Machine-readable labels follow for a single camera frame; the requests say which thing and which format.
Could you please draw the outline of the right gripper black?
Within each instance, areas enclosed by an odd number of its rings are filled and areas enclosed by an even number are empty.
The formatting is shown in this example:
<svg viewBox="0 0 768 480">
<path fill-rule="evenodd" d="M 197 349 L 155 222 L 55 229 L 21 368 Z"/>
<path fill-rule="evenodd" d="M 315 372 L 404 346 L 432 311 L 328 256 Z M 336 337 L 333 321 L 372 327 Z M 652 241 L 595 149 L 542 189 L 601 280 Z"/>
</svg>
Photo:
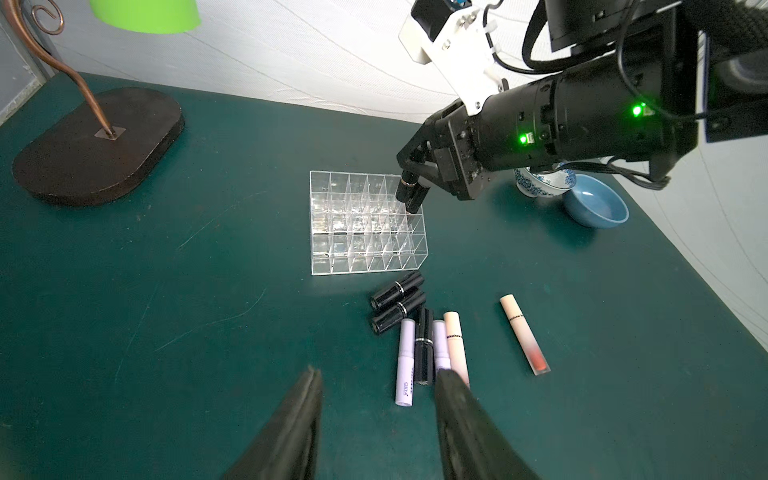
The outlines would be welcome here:
<svg viewBox="0 0 768 480">
<path fill-rule="evenodd" d="M 548 167 L 555 162 L 555 102 L 551 90 L 512 89 L 489 97 L 469 115 L 459 102 L 419 129 L 419 144 L 397 155 L 419 163 L 403 169 L 395 193 L 416 214 L 433 186 L 460 200 L 474 200 L 495 172 Z"/>
</svg>

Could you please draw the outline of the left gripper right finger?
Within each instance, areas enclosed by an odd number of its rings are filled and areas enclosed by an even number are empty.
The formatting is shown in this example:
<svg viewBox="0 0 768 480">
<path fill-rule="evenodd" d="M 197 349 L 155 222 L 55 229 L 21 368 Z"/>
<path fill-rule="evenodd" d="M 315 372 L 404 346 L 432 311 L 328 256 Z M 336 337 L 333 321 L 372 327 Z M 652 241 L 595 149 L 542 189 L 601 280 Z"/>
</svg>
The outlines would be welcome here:
<svg viewBox="0 0 768 480">
<path fill-rule="evenodd" d="M 435 377 L 435 406 L 446 479 L 537 479 L 453 370 Z"/>
</svg>

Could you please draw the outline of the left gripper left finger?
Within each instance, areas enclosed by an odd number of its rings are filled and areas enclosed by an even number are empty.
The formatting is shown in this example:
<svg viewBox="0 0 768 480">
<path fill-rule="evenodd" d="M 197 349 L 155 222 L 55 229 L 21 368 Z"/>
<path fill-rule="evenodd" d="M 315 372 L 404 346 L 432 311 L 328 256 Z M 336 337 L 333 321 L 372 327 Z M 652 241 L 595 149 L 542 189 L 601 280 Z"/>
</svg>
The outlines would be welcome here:
<svg viewBox="0 0 768 480">
<path fill-rule="evenodd" d="M 313 479 L 323 400 L 320 370 L 309 366 L 224 479 Z"/>
</svg>

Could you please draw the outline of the black gold-band lipstick short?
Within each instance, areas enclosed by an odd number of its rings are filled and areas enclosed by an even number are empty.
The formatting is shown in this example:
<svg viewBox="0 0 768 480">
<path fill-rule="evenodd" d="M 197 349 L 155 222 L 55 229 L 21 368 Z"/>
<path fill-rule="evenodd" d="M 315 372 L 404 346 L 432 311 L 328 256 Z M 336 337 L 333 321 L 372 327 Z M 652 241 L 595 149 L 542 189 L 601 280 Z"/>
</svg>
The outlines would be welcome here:
<svg viewBox="0 0 768 480">
<path fill-rule="evenodd" d="M 418 180 L 419 180 L 418 174 L 410 172 L 408 170 L 403 170 L 400 178 L 400 183 L 398 185 L 398 192 L 411 191 L 418 184 Z"/>
</svg>

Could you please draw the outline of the pink ombre lip gloss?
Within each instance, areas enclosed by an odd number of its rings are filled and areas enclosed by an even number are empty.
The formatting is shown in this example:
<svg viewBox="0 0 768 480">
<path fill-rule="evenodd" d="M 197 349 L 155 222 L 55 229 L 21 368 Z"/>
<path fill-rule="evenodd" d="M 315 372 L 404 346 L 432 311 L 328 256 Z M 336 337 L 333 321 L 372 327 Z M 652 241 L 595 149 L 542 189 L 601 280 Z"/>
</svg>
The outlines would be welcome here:
<svg viewBox="0 0 768 480">
<path fill-rule="evenodd" d="M 515 297 L 512 294 L 505 295 L 500 298 L 500 304 L 533 373 L 536 376 L 548 373 L 549 364 Z"/>
</svg>

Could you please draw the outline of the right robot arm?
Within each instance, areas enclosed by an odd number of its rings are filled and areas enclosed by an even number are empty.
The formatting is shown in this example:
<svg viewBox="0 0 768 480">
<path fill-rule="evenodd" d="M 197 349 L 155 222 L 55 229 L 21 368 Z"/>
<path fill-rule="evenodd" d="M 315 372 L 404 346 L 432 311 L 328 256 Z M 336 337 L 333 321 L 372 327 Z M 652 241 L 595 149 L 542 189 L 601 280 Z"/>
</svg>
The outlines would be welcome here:
<svg viewBox="0 0 768 480">
<path fill-rule="evenodd" d="M 397 156 L 396 197 L 439 187 L 475 199 L 494 173 L 565 169 L 650 190 L 700 140 L 767 131 L 767 12 L 744 1 L 540 1 L 511 87 L 492 40 L 494 1 L 417 1 L 399 38 L 456 99 Z"/>
</svg>

